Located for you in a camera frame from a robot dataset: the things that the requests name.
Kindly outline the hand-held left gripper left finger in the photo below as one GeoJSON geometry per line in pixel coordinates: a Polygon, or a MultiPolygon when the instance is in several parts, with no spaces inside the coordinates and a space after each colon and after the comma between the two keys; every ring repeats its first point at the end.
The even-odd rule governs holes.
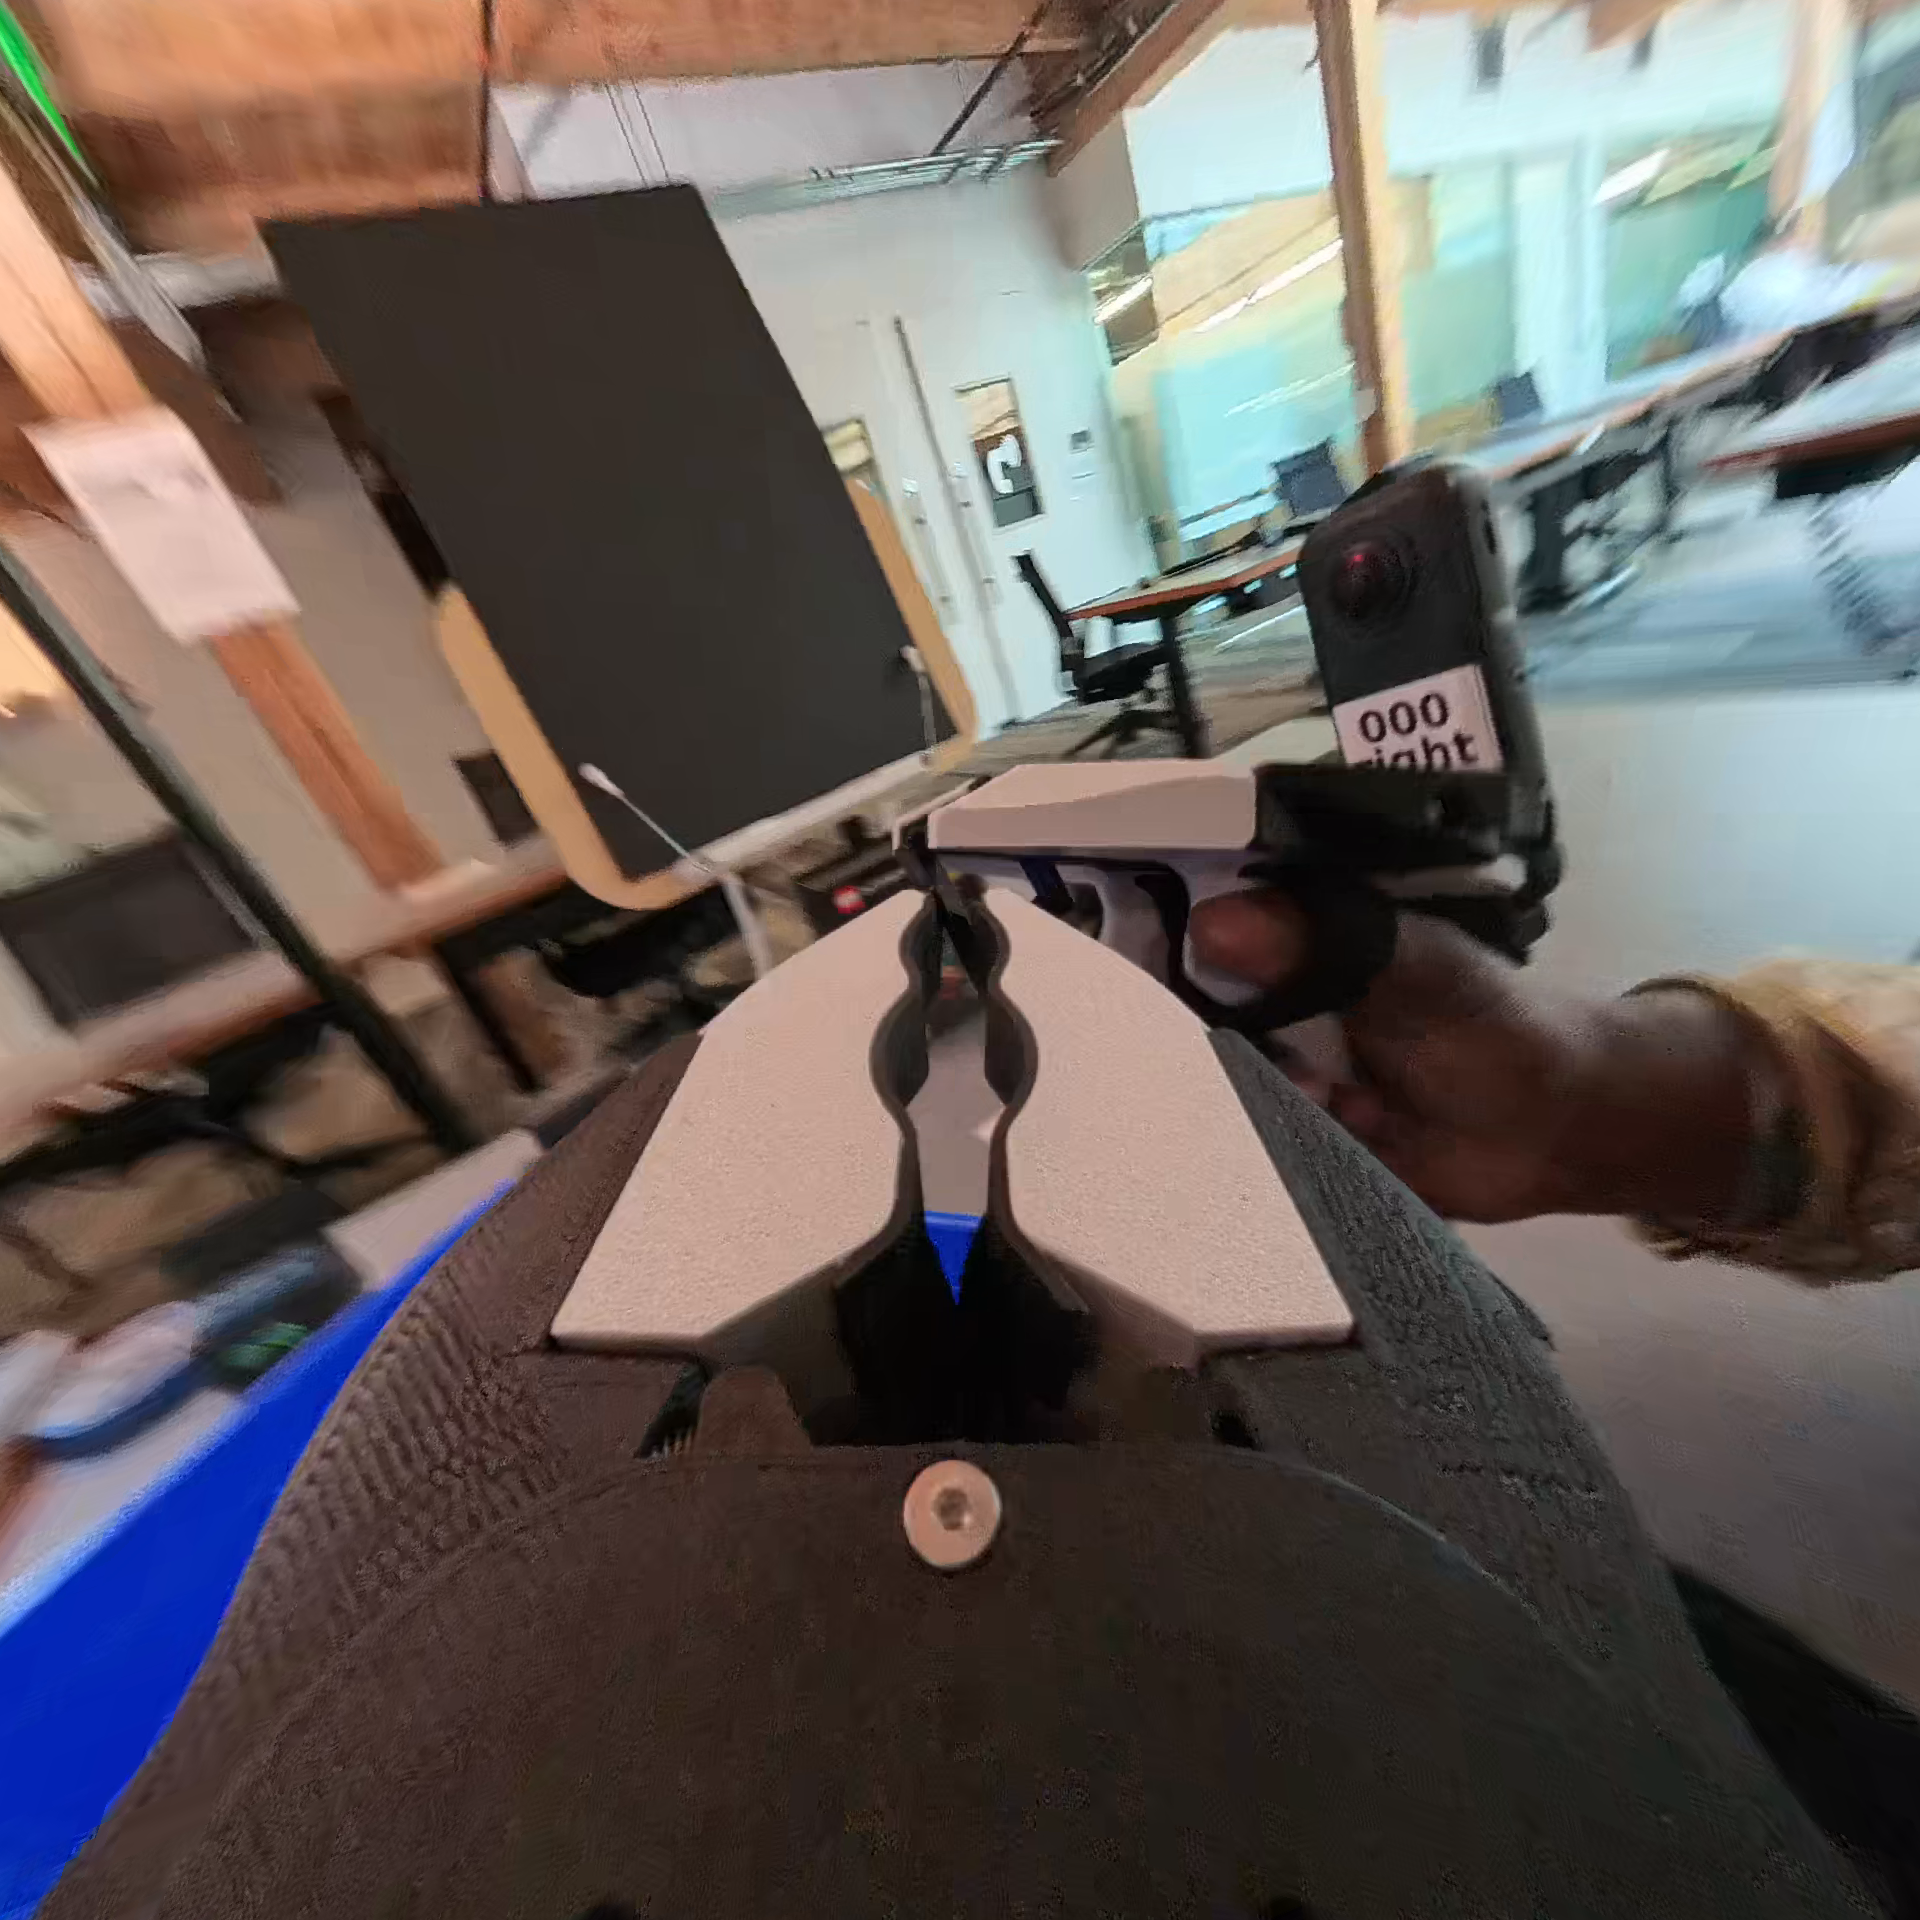
{"type": "Polygon", "coordinates": [[[772,1368],[860,1396],[863,1310],[942,1307],[912,1096],[945,927],[900,893],[741,994],[695,1042],[549,1327],[568,1354],[772,1368]]]}

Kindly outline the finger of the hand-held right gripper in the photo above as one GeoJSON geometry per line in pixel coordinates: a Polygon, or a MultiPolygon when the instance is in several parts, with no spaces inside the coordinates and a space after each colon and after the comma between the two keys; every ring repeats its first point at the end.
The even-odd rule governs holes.
{"type": "Polygon", "coordinates": [[[1035,762],[936,804],[934,855],[1232,855],[1256,844],[1256,781],[1221,762],[1035,762]]]}
{"type": "Polygon", "coordinates": [[[1029,861],[1035,906],[1160,982],[1184,982],[1189,883],[1168,865],[1029,861]]]}

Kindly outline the dark charger block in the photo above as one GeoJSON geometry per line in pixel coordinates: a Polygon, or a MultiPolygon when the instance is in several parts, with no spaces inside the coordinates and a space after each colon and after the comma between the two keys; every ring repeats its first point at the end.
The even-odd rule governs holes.
{"type": "Polygon", "coordinates": [[[306,1242],[171,1302],[181,1354],[167,1389],[244,1393],[363,1298],[363,1276],[331,1242],[306,1242]]]}

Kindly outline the grey desk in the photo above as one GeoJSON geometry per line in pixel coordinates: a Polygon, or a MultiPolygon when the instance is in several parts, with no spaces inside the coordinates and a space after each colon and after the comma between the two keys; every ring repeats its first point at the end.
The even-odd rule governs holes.
{"type": "Polygon", "coordinates": [[[1550,714],[1571,926],[1524,981],[1625,1003],[1653,1071],[1643,1210],[1452,1221],[1565,1342],[1574,1396],[1737,1672],[1834,1672],[1917,1709],[1917,1273],[1810,1288],[1665,1260],[1639,1219],[1725,1221],[1750,1045],[1655,977],[1917,959],[1917,697],[1819,693],[1550,714]]]}

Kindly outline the person's right hand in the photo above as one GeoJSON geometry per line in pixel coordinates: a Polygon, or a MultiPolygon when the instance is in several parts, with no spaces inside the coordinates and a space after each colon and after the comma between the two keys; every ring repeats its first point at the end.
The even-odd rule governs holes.
{"type": "Polygon", "coordinates": [[[1653,1071],[1625,1003],[1537,994],[1446,921],[1404,916],[1335,1042],[1280,1042],[1299,1094],[1434,1214],[1515,1224],[1643,1210],[1631,1117],[1653,1071]]]}

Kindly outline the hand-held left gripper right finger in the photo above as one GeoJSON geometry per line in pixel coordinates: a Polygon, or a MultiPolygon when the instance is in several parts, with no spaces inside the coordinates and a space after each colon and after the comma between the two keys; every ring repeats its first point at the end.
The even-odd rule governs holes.
{"type": "Polygon", "coordinates": [[[1103,1361],[1335,1348],[1355,1313],[1207,1025],[1015,893],[968,911],[1000,1117],[968,1260],[968,1342],[1011,1406],[1103,1361]]]}

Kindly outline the wooden table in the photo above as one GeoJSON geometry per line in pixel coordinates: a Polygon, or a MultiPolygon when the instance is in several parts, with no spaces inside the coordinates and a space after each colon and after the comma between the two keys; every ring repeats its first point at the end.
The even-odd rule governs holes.
{"type": "Polygon", "coordinates": [[[1452,453],[1524,526],[1523,615],[1584,612],[1681,535],[1694,485],[1771,476],[1834,496],[1917,459],[1917,290],[1694,351],[1571,413],[1499,426],[1452,453]]]}
{"type": "Polygon", "coordinates": [[[1090,736],[1094,744],[1123,744],[1146,730],[1167,733],[1184,757],[1207,757],[1213,736],[1195,702],[1189,661],[1181,651],[1181,620],[1189,612],[1267,585],[1294,585],[1304,539],[1237,550],[1198,570],[1161,576],[1151,585],[1126,587],[1090,605],[1054,612],[1061,669],[1082,705],[1121,698],[1121,720],[1090,736]],[[1153,639],[1118,644],[1090,654],[1083,626],[1151,626],[1153,639]]]}

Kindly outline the blue plastic bin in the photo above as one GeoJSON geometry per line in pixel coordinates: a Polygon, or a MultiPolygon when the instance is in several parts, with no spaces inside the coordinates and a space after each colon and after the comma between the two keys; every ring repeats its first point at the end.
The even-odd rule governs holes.
{"type": "MultiPolygon", "coordinates": [[[[319,1510],[269,1521],[352,1368],[474,1221],[349,1307],[161,1489],[4,1608],[4,1917],[35,1912],[167,1733],[262,1536],[269,1568],[244,1594],[236,1667],[217,1657],[217,1729],[187,1733],[188,1785],[217,1801],[241,1772],[228,1744],[249,1751],[254,1720],[281,1719],[226,1682],[316,1685],[319,1709],[358,1709],[371,1660],[331,1653],[358,1634],[349,1603],[384,1611],[418,1573],[439,1582],[468,1531],[545,1499],[535,1475],[558,1470],[563,1444],[526,1442],[509,1393],[481,1385],[481,1361],[427,1328],[426,1348],[403,1346],[381,1368],[413,1361],[430,1377],[371,1385],[345,1463],[323,1470],[319,1510]]],[[[521,1751],[509,1733],[528,1716],[492,1729],[481,1679],[427,1667],[461,1624],[456,1603],[439,1608],[439,1640],[403,1660],[400,1682],[426,1682],[421,1709],[481,1710],[478,1755],[435,1746],[403,1769],[413,1723],[388,1709],[413,1697],[400,1682],[380,1690],[365,1732],[323,1733],[292,1802],[258,1806],[285,1816],[262,1840],[269,1869],[287,1869],[263,1881],[262,1915],[1011,1917],[1035,1898],[1021,1828],[997,1831],[1007,1806],[973,1755],[961,1769],[927,1755],[912,1772],[857,1741],[857,1762],[880,1769],[840,1785],[825,1762],[727,1765],[714,1732],[635,1751],[602,1733],[582,1757],[549,1733],[521,1751]]]]}

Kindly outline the black board on white stand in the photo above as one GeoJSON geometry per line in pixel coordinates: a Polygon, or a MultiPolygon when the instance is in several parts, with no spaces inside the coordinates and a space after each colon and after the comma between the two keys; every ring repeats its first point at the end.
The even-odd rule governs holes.
{"type": "Polygon", "coordinates": [[[973,698],[695,187],[270,224],[439,547],[444,657],[563,870],[611,906],[847,814],[973,698]]]}

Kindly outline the black light stand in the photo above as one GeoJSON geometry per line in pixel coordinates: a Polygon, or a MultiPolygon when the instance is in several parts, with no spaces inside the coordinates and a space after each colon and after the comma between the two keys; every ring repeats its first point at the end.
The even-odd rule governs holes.
{"type": "Polygon", "coordinates": [[[391,1089],[413,1111],[426,1134],[444,1154],[468,1154],[481,1147],[452,1094],[427,1071],[421,1054],[396,1029],[396,1022],[331,959],[309,931],[292,916],[275,886],[252,865],[252,860],[228,837],[207,798],[192,786],[181,762],[155,737],[127,697],[115,687],[105,664],[69,626],[61,612],[41,595],[29,570],[4,552],[4,609],[21,620],[26,637],[53,664],[60,680],[73,688],[87,720],[108,736],[117,754],[131,763],[146,794],[171,814],[176,830],[192,844],[218,886],[244,911],[258,935],[301,975],[327,1018],[349,1037],[365,1064],[391,1089]]]}

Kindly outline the white paper sign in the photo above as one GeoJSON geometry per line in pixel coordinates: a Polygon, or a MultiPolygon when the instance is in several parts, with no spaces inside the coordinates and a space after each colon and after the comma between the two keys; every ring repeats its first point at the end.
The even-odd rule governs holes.
{"type": "Polygon", "coordinates": [[[200,647],[296,619],[249,512],[171,408],[33,422],[26,442],[171,639],[200,647]]]}

